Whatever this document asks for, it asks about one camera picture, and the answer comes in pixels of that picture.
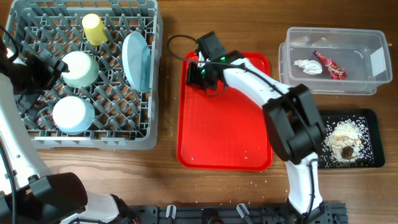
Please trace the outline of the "mint green bowl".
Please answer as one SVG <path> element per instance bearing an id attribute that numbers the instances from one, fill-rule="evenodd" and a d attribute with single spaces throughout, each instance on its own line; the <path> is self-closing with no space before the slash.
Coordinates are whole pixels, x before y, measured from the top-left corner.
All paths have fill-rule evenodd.
<path id="1" fill-rule="evenodd" d="M 87 87 L 99 76 L 100 68 L 97 61 L 85 52 L 70 52 L 62 58 L 62 61 L 68 65 L 68 72 L 62 73 L 63 81 L 68 86 Z"/>

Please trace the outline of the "light blue small bowl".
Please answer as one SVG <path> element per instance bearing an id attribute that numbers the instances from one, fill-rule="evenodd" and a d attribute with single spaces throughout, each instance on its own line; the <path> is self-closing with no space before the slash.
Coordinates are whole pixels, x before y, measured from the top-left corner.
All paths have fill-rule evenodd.
<path id="1" fill-rule="evenodd" d="M 86 100 L 76 96 L 67 96 L 55 104 L 52 117 L 62 132 L 72 135 L 80 134 L 93 124 L 95 109 Z"/>

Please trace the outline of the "yellow plastic cup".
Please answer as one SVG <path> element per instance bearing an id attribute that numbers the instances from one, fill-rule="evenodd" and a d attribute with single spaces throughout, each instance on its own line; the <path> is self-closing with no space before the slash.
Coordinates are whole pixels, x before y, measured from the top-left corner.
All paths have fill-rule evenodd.
<path id="1" fill-rule="evenodd" d="M 104 23 L 96 14 L 87 14 L 82 19 L 83 29 L 87 41 L 94 46 L 99 46 L 103 42 L 107 42 L 108 38 L 104 31 Z"/>

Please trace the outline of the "light blue dinner plate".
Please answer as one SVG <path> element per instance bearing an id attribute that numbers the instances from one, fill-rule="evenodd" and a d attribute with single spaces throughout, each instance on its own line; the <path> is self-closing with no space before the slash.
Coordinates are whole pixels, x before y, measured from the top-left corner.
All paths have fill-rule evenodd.
<path id="1" fill-rule="evenodd" d="M 150 49 L 140 32 L 134 31 L 126 36 L 122 46 L 122 63 L 125 77 L 133 89 L 149 91 Z"/>

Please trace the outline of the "white napkin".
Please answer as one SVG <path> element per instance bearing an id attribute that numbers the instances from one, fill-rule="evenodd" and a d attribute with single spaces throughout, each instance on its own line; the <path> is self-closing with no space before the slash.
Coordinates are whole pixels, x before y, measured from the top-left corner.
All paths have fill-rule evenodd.
<path id="1" fill-rule="evenodd" d="M 309 75 L 318 75 L 323 71 L 322 65 L 315 60 L 296 60 L 294 65 L 302 68 L 303 72 Z"/>

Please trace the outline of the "red snack wrapper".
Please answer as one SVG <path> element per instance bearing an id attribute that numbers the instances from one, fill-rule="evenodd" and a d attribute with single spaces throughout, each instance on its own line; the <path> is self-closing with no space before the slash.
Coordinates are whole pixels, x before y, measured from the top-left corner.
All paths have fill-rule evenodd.
<path id="1" fill-rule="evenodd" d="M 341 69 L 333 59 L 322 55 L 317 50 L 314 50 L 313 54 L 321 61 L 323 66 L 330 74 L 332 80 L 344 80 L 347 77 L 346 72 Z"/>

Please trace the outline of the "food scraps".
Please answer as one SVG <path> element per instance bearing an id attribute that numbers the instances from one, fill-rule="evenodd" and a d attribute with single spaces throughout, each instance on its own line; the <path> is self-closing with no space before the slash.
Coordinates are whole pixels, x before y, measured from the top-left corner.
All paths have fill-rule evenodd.
<path id="1" fill-rule="evenodd" d="M 374 164 L 368 122 L 364 116 L 326 116 L 326 138 L 319 167 L 366 167 Z"/>

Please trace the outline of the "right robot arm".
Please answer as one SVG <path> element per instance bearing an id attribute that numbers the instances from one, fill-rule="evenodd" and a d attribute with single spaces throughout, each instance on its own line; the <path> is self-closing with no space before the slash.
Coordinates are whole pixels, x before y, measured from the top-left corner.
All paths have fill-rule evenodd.
<path id="1" fill-rule="evenodd" d="M 326 130 L 308 87 L 278 82 L 236 50 L 214 60 L 199 55 L 187 62 L 187 85 L 214 90 L 222 82 L 262 109 L 267 140 L 286 164 L 288 202 L 298 214 L 310 215 L 323 201 L 317 164 Z"/>

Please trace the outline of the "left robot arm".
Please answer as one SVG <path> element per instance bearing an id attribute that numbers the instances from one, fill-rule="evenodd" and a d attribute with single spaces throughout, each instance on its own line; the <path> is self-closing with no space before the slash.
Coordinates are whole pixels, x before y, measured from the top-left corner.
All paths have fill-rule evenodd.
<path id="1" fill-rule="evenodd" d="M 139 223 L 119 197 L 87 192 L 72 172 L 53 174 L 34 148 L 20 111 L 33 111 L 68 65 L 48 51 L 16 63 L 1 44 L 1 223 Z"/>

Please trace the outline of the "grey dishwasher rack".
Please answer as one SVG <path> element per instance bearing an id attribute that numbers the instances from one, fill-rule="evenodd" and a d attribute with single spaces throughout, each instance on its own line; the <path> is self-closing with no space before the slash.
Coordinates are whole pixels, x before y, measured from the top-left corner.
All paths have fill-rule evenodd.
<path id="1" fill-rule="evenodd" d="M 98 15 L 108 38 L 99 46 L 86 38 L 82 19 Z M 21 119 L 36 149 L 94 147 L 110 150 L 147 150 L 157 142 L 157 81 L 162 54 L 163 20 L 156 1 L 14 1 L 6 23 L 8 46 L 17 44 L 21 58 L 44 50 L 56 57 L 81 51 L 99 65 L 99 76 L 90 86 L 73 88 L 59 79 L 43 92 L 33 114 Z M 122 66 L 122 46 L 137 31 L 150 49 L 149 91 L 133 89 Z M 93 124 L 77 135 L 61 132 L 52 119 L 55 104 L 76 96 L 95 109 Z"/>

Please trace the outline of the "red plastic tray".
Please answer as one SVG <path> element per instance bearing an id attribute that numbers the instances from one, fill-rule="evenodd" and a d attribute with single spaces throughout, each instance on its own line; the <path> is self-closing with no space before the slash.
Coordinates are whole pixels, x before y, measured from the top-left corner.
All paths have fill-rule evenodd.
<path id="1" fill-rule="evenodd" d="M 262 109 L 240 91 L 218 84 L 204 92 L 186 84 L 182 63 L 176 156 L 189 169 L 260 172 L 274 153 Z"/>

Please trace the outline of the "clear plastic bin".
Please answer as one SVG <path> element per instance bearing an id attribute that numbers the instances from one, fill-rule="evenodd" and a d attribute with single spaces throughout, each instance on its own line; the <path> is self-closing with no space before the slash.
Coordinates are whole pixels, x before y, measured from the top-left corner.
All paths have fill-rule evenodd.
<path id="1" fill-rule="evenodd" d="M 334 60 L 346 78 L 332 79 L 327 68 L 309 75 L 294 64 L 319 61 L 314 51 Z M 279 46 L 279 78 L 291 86 L 304 84 L 313 93 L 373 95 L 378 86 L 392 81 L 386 36 L 380 30 L 291 27 Z"/>

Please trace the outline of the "black plastic tray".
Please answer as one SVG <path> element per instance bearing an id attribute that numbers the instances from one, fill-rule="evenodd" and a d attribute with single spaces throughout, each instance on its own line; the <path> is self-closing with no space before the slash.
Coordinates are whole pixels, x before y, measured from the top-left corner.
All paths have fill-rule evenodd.
<path id="1" fill-rule="evenodd" d="M 359 115 L 364 116 L 368 122 L 369 133 L 371 138 L 371 147 L 373 150 L 374 164 L 366 167 L 382 167 L 385 164 L 385 156 L 383 145 L 381 141 L 381 134 L 379 131 L 379 124 L 377 116 L 373 110 L 370 109 L 350 109 L 350 110 L 321 110 L 323 122 L 325 124 L 325 117 L 332 116 L 346 116 Z M 340 168 L 322 168 L 321 169 L 340 169 Z M 362 167 L 345 167 L 345 168 L 362 168 Z"/>

